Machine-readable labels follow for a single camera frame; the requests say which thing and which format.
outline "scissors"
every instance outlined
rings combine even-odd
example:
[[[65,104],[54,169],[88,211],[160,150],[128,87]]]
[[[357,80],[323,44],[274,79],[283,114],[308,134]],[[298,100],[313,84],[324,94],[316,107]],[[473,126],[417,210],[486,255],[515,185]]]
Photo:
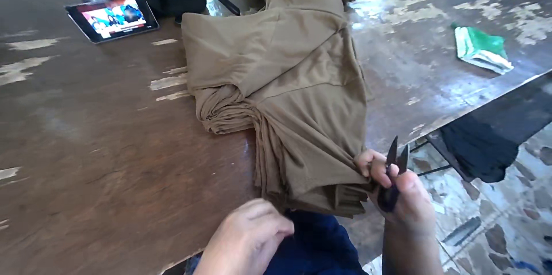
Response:
[[[385,161],[385,174],[391,180],[391,187],[389,189],[380,187],[377,194],[377,205],[385,213],[390,213],[395,209],[398,195],[400,194],[394,179],[391,177],[391,164],[398,166],[398,174],[401,175],[406,172],[406,166],[409,162],[410,146],[408,144],[405,145],[401,155],[397,157],[397,140],[398,136],[393,140],[389,152],[387,153],[387,161]]]

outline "person's lap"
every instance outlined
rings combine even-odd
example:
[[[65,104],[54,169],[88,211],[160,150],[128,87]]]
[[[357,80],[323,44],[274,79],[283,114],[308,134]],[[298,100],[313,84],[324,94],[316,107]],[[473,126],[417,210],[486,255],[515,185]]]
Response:
[[[265,275],[365,274],[349,235],[334,216],[287,210],[295,233],[286,237]]]

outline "olive fabric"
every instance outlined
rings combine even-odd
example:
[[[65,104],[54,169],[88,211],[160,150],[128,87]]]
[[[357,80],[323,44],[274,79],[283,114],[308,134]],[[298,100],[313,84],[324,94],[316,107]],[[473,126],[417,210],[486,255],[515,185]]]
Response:
[[[185,13],[188,90],[216,134],[257,133],[254,184],[276,204],[363,213],[367,90],[341,0],[267,0],[249,16]]]

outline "worn table surface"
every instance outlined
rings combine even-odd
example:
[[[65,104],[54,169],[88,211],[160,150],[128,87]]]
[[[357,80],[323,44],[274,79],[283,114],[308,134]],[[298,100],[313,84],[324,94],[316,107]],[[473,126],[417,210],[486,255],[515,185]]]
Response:
[[[0,273],[157,274],[256,196],[254,131],[203,130],[170,20],[96,46],[65,16],[75,2],[0,0],[12,9],[0,15]],[[551,4],[351,4],[374,95],[367,145],[413,140],[547,72]],[[457,60],[453,20],[505,36],[515,69],[498,76]],[[22,41],[34,42],[13,44]]]

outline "folded fabric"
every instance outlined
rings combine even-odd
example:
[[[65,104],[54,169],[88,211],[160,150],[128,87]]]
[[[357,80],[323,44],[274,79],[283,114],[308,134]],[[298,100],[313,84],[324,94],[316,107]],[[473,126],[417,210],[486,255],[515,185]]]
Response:
[[[266,0],[250,16],[185,13],[188,90],[216,134],[255,128],[254,184],[276,204],[363,213],[367,90],[341,0]]]

